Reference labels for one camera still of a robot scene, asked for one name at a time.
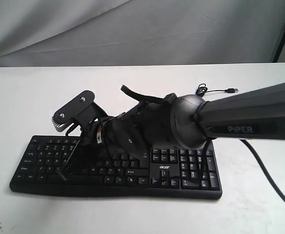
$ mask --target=gray backdrop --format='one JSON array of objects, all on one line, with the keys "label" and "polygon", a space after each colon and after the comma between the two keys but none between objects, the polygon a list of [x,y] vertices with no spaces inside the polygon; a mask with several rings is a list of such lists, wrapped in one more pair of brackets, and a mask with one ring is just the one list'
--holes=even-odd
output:
[{"label": "gray backdrop", "polygon": [[0,66],[269,62],[285,0],[0,0]]}]

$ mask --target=space bar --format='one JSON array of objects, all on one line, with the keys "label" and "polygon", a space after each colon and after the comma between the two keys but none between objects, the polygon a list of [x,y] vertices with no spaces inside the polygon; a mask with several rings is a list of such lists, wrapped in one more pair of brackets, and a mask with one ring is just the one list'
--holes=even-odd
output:
[{"label": "space bar", "polygon": [[50,184],[96,184],[102,183],[101,176],[84,176],[84,175],[72,175],[67,181],[60,178],[59,175],[49,175],[47,183]]}]

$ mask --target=black cord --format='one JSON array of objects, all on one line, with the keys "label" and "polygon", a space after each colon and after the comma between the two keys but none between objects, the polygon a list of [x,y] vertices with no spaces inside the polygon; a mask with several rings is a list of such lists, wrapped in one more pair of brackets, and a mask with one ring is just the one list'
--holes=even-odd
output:
[{"label": "black cord", "polygon": [[278,188],[277,184],[274,182],[270,174],[268,173],[266,167],[264,166],[262,160],[260,159],[260,156],[255,151],[255,149],[250,145],[250,143],[246,140],[240,140],[243,144],[248,147],[248,149],[251,151],[251,153],[254,155],[256,161],[258,162],[261,170],[263,171],[264,175],[266,176],[267,180],[269,181],[270,185],[273,187],[273,189],[276,191],[276,193],[279,195],[279,197],[284,201],[285,203],[285,195],[281,192],[281,190]]},{"label": "black cord", "polygon": [[206,93],[210,93],[210,92],[226,92],[229,94],[233,94],[233,93],[237,93],[239,90],[238,89],[234,89],[234,88],[229,88],[229,89],[218,89],[218,90],[207,90],[206,84],[202,83],[198,86],[198,89],[196,91],[196,95],[203,97]]}]

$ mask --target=black keyboard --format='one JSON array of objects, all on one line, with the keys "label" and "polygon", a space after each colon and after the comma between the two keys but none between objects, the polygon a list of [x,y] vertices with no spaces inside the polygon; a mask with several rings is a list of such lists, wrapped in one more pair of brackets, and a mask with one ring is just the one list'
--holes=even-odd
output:
[{"label": "black keyboard", "polygon": [[151,196],[218,199],[222,187],[213,145],[198,179],[202,150],[153,149],[140,161],[128,154],[87,167],[62,180],[57,170],[78,143],[77,136],[33,136],[11,179],[14,192],[79,197]]}]

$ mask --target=table surface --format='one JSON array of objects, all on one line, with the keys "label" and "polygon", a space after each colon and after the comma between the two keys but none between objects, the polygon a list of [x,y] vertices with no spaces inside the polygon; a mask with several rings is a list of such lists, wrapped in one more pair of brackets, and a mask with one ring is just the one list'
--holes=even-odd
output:
[{"label": "table surface", "polygon": [[[193,234],[285,232],[285,204],[248,149],[214,141],[223,196],[218,201],[158,198],[64,198],[13,193],[9,182],[32,135],[58,135],[53,113],[83,90],[111,115],[136,104],[120,91],[164,97],[285,82],[283,64],[150,67],[0,68],[0,233]],[[206,100],[230,94],[206,94]],[[285,194],[285,141],[251,140]]]}]

